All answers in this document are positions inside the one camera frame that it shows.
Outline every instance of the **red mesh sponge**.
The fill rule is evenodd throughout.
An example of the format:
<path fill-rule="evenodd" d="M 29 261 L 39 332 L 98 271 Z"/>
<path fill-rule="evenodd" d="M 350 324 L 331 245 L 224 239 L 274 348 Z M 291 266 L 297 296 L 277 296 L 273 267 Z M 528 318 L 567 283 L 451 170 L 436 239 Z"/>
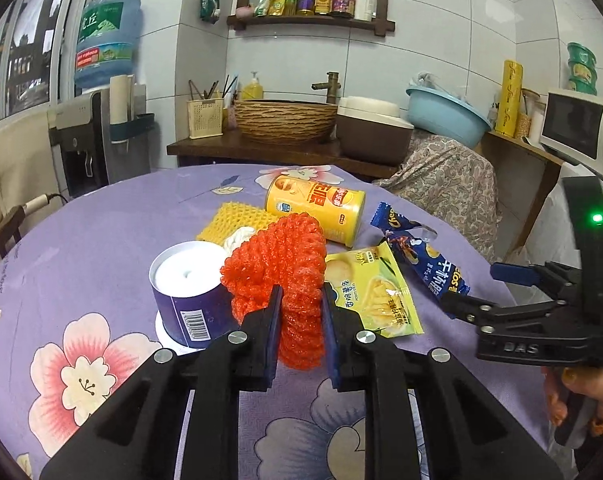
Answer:
<path fill-rule="evenodd" d="M 273 285 L 283 287 L 279 358 L 307 370 L 324 354 L 321 287 L 326 270 L 326 237 L 307 213 L 291 214 L 241 244 L 221 267 L 221 283 L 233 294 L 232 314 L 241 323 L 265 308 Z"/>

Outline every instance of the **blue water bottle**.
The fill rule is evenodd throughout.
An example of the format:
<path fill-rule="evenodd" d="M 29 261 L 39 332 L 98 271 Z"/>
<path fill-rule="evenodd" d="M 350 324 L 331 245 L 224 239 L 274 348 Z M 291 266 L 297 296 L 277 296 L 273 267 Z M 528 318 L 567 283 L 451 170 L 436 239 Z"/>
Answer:
<path fill-rule="evenodd" d="M 141 0 L 94 0 L 81 17 L 76 44 L 75 83 L 106 85 L 134 71 L 132 55 L 141 33 Z"/>

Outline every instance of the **bronze faucet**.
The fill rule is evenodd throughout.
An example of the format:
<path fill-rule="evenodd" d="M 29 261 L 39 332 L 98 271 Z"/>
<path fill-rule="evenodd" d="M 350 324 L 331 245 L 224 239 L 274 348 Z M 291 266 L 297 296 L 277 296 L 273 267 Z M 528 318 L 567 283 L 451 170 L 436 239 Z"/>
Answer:
<path fill-rule="evenodd" d="M 337 91 L 341 88 L 339 83 L 339 72 L 328 72 L 327 83 L 315 83 L 312 86 L 313 90 L 328 90 L 326 94 L 326 103 L 329 105 L 337 104 Z"/>

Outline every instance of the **yellow mesh sponge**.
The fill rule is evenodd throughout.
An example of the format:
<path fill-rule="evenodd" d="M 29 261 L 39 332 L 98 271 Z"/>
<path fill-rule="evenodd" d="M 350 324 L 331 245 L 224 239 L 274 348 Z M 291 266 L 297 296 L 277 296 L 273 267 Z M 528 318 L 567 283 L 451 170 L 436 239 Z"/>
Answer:
<path fill-rule="evenodd" d="M 223 245 L 223 242 L 240 227 L 252 227 L 255 231 L 266 229 L 278 218 L 263 209 L 239 202 L 226 202 L 215 218 L 199 233 L 197 240 Z"/>

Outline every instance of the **human hand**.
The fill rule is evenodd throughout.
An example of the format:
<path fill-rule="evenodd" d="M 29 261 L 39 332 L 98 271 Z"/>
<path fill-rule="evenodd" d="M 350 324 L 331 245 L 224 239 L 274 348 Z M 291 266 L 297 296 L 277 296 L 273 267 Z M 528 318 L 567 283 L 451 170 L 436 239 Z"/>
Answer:
<path fill-rule="evenodd" d="M 553 425 L 559 426 L 568 416 L 568 408 L 559 399 L 559 384 L 552 369 L 542 367 L 541 371 L 546 376 L 544 392 L 549 418 Z M 564 368 L 561 382 L 571 392 L 597 400 L 597 419 L 603 420 L 603 368 Z"/>

